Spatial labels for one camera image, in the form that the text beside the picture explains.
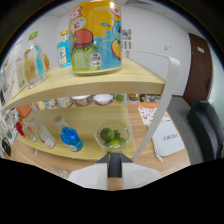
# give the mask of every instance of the bottle cap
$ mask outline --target bottle cap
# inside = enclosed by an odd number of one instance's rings
[[[65,35],[65,34],[67,34],[67,33],[68,33],[67,30],[62,30],[62,31],[60,32],[60,35],[62,36],[62,35]]]
[[[37,120],[35,119],[35,117],[33,117],[33,118],[30,119],[30,124],[32,126],[35,126],[37,124]]]
[[[31,33],[28,40],[33,40],[35,37],[37,37],[37,35],[38,31]]]
[[[62,124],[65,123],[65,120],[64,120],[64,118],[61,115],[57,116],[54,119],[54,121],[55,121],[55,123],[56,123],[57,126],[61,126]]]

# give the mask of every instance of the blue bottle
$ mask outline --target blue bottle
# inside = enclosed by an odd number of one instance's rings
[[[61,140],[72,152],[78,152],[82,149],[83,143],[74,128],[69,128],[62,116],[55,118],[55,123],[61,132]]]
[[[71,65],[71,57],[69,53],[68,31],[63,30],[60,33],[61,42],[57,45],[58,64],[60,68]]]

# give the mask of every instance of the shelf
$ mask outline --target shelf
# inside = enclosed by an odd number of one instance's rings
[[[128,58],[122,59],[120,70],[98,75],[81,76],[74,74],[71,66],[55,67],[50,69],[44,82],[32,89],[25,87],[2,110],[41,100],[87,94],[162,94],[164,85],[164,79]]]
[[[73,127],[77,130],[78,135],[83,141],[83,148],[81,151],[72,152],[61,141],[59,128],[54,122],[54,118],[57,115],[62,115],[65,119],[65,122],[70,127]],[[35,116],[39,124],[46,126],[54,136],[56,139],[55,147],[48,149],[40,141],[32,143],[28,138],[21,137],[20,134],[18,134],[18,140],[46,153],[72,159],[99,160],[104,156],[100,146],[93,138],[94,132],[102,122],[107,120],[118,120],[124,122],[129,127],[131,125],[127,108],[124,105],[83,106],[38,110],[32,111],[26,120],[28,121],[32,116]],[[132,136],[126,150],[124,151],[124,154],[131,159],[134,157],[135,153],[136,150]]]

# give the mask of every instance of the brown door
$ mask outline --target brown door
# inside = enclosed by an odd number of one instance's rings
[[[212,80],[212,60],[207,42],[189,33],[191,41],[191,67],[184,100],[192,106],[196,98],[207,99]]]

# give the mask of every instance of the wall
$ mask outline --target wall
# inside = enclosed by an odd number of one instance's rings
[[[223,101],[223,83],[224,83],[224,70],[223,67],[209,45],[210,52],[212,55],[212,66],[213,66],[213,80],[211,85],[211,91],[209,94],[209,101],[214,106],[219,118],[224,126],[224,101]]]

